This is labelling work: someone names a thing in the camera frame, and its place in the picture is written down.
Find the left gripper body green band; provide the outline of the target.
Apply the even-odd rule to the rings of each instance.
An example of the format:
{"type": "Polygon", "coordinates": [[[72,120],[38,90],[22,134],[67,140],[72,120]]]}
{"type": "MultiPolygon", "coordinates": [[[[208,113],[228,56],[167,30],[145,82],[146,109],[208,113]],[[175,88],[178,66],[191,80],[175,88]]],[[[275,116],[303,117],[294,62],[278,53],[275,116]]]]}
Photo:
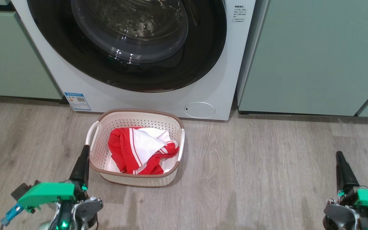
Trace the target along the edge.
{"type": "Polygon", "coordinates": [[[32,212],[48,203],[78,201],[79,195],[87,190],[86,184],[79,185],[77,182],[41,182],[25,192],[19,198],[18,204],[27,212],[32,212]]]}

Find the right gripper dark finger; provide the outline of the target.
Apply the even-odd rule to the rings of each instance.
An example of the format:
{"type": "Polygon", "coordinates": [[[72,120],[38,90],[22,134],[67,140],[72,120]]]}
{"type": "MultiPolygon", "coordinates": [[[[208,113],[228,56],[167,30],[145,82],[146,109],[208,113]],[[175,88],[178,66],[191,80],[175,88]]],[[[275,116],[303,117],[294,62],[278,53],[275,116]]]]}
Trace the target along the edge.
{"type": "Polygon", "coordinates": [[[342,151],[336,152],[336,186],[338,191],[348,194],[359,182],[342,151]]]}

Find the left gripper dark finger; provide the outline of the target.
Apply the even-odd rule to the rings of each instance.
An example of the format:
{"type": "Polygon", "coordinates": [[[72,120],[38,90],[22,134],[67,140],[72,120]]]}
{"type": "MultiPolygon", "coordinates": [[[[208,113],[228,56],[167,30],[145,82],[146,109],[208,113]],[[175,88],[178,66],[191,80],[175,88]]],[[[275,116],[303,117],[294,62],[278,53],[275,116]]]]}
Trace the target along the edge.
{"type": "Polygon", "coordinates": [[[90,146],[84,145],[80,156],[78,157],[73,171],[70,175],[70,180],[75,181],[79,184],[82,189],[88,188],[89,180],[89,154],[90,146]]]}

